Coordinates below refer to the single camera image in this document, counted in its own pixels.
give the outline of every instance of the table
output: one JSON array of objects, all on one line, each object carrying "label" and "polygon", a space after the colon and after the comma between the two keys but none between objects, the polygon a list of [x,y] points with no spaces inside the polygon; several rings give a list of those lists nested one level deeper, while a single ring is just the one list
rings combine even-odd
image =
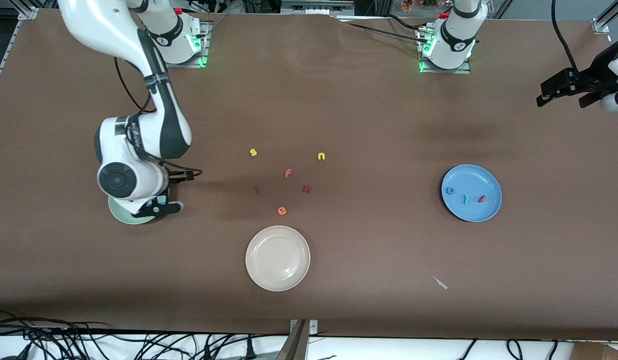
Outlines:
[{"label": "table", "polygon": [[[560,27],[581,68],[609,45],[587,22]],[[471,75],[419,73],[407,39],[322,15],[230,15],[207,68],[169,71],[193,134],[178,163],[204,174],[177,187],[183,212],[134,227],[98,189],[92,138],[136,110],[113,59],[41,9],[0,78],[0,306],[128,329],[319,319],[331,335],[618,339],[618,114],[576,98],[536,107],[568,66],[551,23],[488,20],[480,39]],[[458,164],[498,179],[493,219],[444,207]],[[311,248],[286,292],[245,269],[252,236],[276,224]]]}]

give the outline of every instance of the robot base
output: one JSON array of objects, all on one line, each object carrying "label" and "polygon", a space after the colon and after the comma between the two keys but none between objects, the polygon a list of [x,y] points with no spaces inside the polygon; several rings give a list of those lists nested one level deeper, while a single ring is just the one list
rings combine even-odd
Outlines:
[{"label": "robot base", "polygon": [[471,67],[469,66],[469,59],[464,60],[462,65],[451,70],[435,66],[428,57],[424,55],[425,48],[430,45],[431,37],[433,35],[434,23],[427,23],[425,26],[419,27],[415,30],[417,39],[425,39],[428,42],[418,42],[418,61],[419,70],[421,73],[439,73],[439,74],[471,74]]},{"label": "robot base", "polygon": [[200,21],[197,18],[190,17],[186,13],[180,14],[179,16],[181,16],[181,18],[190,18],[190,44],[197,52],[191,59],[183,63],[174,64],[165,61],[165,65],[167,65],[167,68],[206,68],[207,58],[209,57],[209,46],[211,45],[211,29],[213,28],[213,22]]}]

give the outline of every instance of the white plate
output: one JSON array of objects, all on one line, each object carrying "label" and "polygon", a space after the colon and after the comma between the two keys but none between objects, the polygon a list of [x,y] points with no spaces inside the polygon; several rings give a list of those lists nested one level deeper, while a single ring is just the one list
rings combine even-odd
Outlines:
[{"label": "white plate", "polygon": [[305,278],[311,254],[300,232],[275,225],[251,239],[244,262],[256,285],[270,292],[284,292]]}]

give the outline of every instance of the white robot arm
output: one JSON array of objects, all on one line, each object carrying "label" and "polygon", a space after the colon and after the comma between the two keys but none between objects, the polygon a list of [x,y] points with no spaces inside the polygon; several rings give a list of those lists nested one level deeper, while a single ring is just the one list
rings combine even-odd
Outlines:
[{"label": "white robot arm", "polygon": [[184,63],[200,51],[191,35],[200,31],[199,20],[176,14],[169,0],[126,0],[126,5],[138,14],[166,63]]},{"label": "white robot arm", "polygon": [[471,55],[486,18],[483,0],[456,0],[449,16],[433,23],[433,39],[422,54],[439,68],[458,68]]},{"label": "white robot arm", "polygon": [[[130,0],[132,6],[139,2],[146,3]],[[126,60],[142,74],[151,94],[155,112],[107,118],[94,138],[101,162],[98,186],[137,215],[167,189],[170,173],[159,160],[179,158],[188,150],[190,126],[176,100],[161,53],[151,36],[137,27],[124,0],[59,0],[58,5],[67,29],[80,43]],[[163,215],[180,209],[181,205],[172,203],[155,212]]]}]

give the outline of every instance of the green plate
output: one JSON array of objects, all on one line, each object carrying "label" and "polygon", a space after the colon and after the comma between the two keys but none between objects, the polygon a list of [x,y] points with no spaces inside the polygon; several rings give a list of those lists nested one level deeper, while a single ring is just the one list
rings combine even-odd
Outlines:
[{"label": "green plate", "polygon": [[155,216],[135,218],[131,215],[131,212],[125,210],[124,207],[120,206],[119,203],[115,202],[114,198],[112,198],[111,196],[108,197],[108,204],[111,215],[113,215],[114,218],[118,219],[120,223],[125,223],[129,225],[140,225],[144,223],[149,223],[149,221],[152,221],[156,218]]}]

